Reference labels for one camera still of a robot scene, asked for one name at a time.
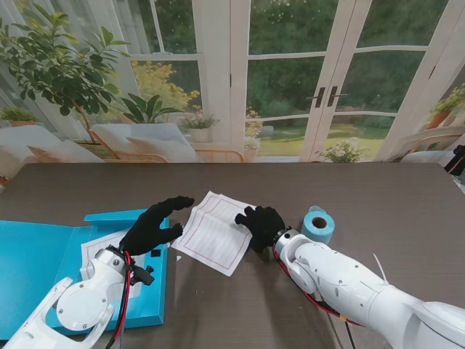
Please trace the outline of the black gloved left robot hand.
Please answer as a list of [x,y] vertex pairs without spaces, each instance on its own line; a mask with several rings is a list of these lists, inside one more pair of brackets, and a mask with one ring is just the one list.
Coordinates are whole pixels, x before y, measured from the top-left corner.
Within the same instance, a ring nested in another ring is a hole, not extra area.
[[161,223],[174,211],[191,207],[194,201],[194,198],[178,196],[152,205],[138,217],[135,224],[121,239],[119,250],[128,252],[133,257],[146,254],[158,245],[179,238],[183,233],[180,223],[172,228],[161,228]]

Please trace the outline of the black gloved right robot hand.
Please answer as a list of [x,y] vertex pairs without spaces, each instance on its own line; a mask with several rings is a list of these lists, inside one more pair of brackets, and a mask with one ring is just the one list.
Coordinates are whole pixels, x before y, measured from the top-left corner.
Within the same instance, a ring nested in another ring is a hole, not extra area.
[[252,235],[250,245],[256,253],[262,253],[265,248],[273,246],[282,233],[286,232],[282,217],[269,206],[248,206],[243,214],[235,216],[235,223],[248,228]]

